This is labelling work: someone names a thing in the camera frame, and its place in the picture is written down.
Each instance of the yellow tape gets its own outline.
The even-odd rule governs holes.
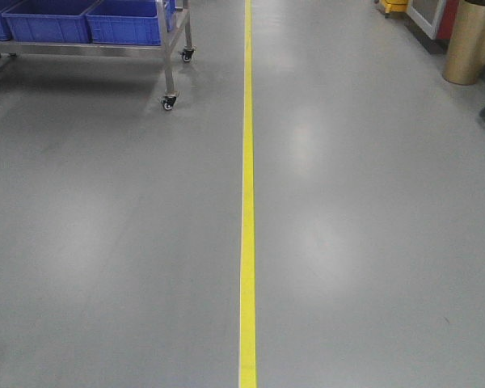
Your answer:
[[[244,150],[242,183],[241,336],[239,387],[257,387],[255,328],[255,193],[253,176],[253,81],[251,0],[245,3]]]

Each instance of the metal cart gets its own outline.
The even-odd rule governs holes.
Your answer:
[[[175,28],[167,32],[167,21],[163,0],[155,0],[158,24],[160,29],[161,45],[137,46],[124,44],[73,44],[73,43],[31,43],[14,40],[0,41],[0,57],[7,53],[12,57],[17,54],[48,54],[48,55],[75,55],[84,57],[131,57],[131,58],[162,58],[165,72],[166,92],[161,99],[163,109],[172,110],[179,92],[175,89],[172,76],[171,54],[178,40],[185,30],[186,45],[180,52],[184,62],[190,62],[195,48],[192,46],[191,15],[188,0],[183,0],[182,7],[176,7]]]

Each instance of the floor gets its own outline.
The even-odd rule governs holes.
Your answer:
[[[485,84],[372,2],[253,0],[259,386],[485,388]],[[238,386],[244,4],[0,62],[0,388]]]

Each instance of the cart wheel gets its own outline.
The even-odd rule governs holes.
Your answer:
[[[181,53],[181,59],[185,63],[189,63],[192,60],[192,57],[188,56],[186,53]]]
[[[192,54],[196,51],[195,48],[184,48],[181,54],[181,59],[185,63],[189,63],[192,60]]]
[[[170,104],[170,103],[168,103],[167,101],[164,101],[164,102],[162,103],[162,106],[163,106],[163,109],[164,109],[165,111],[168,111],[168,112],[169,112],[169,111],[172,111],[172,108],[174,108],[174,107],[175,107],[174,105],[171,105],[171,104]]]
[[[167,112],[172,111],[172,108],[175,106],[175,102],[176,102],[176,96],[164,95],[161,101],[163,110]]]

